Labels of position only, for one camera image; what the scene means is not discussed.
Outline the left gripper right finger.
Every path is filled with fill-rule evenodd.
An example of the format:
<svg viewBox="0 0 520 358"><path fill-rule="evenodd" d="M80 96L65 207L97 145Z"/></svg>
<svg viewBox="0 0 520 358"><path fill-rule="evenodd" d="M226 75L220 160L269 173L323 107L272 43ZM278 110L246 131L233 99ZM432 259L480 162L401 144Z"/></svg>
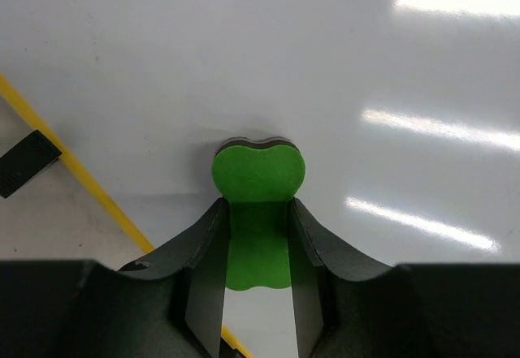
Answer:
<svg viewBox="0 0 520 358"><path fill-rule="evenodd" d="M516 264L385 265L288 204L301 357L516 357Z"/></svg>

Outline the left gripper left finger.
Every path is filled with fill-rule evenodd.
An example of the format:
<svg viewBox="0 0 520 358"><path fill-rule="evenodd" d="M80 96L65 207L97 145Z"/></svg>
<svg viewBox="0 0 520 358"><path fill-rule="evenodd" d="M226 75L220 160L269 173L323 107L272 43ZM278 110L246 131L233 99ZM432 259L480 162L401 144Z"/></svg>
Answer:
<svg viewBox="0 0 520 358"><path fill-rule="evenodd" d="M4 357L216 357L228 204L112 270L96 261L3 261Z"/></svg>

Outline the green bone-shaped eraser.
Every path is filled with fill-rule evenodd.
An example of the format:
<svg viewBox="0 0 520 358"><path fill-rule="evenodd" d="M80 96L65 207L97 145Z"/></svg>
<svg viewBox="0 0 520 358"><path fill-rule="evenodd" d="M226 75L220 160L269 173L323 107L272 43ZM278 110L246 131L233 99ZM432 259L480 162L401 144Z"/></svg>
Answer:
<svg viewBox="0 0 520 358"><path fill-rule="evenodd" d="M281 136L233 137L216 150L211 176L229 204L228 289L290 287L287 208L305 168L298 147Z"/></svg>

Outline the yellow framed whiteboard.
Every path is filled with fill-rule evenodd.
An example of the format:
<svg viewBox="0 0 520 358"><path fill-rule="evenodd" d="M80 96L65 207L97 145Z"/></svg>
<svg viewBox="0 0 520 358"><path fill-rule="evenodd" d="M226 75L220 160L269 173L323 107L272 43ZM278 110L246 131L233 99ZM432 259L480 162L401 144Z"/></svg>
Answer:
<svg viewBox="0 0 520 358"><path fill-rule="evenodd" d="M367 256L519 267L519 0L1 0L1 97L141 257L223 199L225 140L281 136ZM225 283L216 357L301 357L292 297Z"/></svg>

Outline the black whiteboard clip lower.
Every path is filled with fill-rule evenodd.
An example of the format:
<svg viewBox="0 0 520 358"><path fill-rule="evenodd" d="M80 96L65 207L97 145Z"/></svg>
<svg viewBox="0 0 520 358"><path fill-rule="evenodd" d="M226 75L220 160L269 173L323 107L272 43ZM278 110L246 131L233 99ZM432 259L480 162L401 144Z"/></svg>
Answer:
<svg viewBox="0 0 520 358"><path fill-rule="evenodd" d="M31 132L1 156L1 197L11 196L61 155L42 132Z"/></svg>

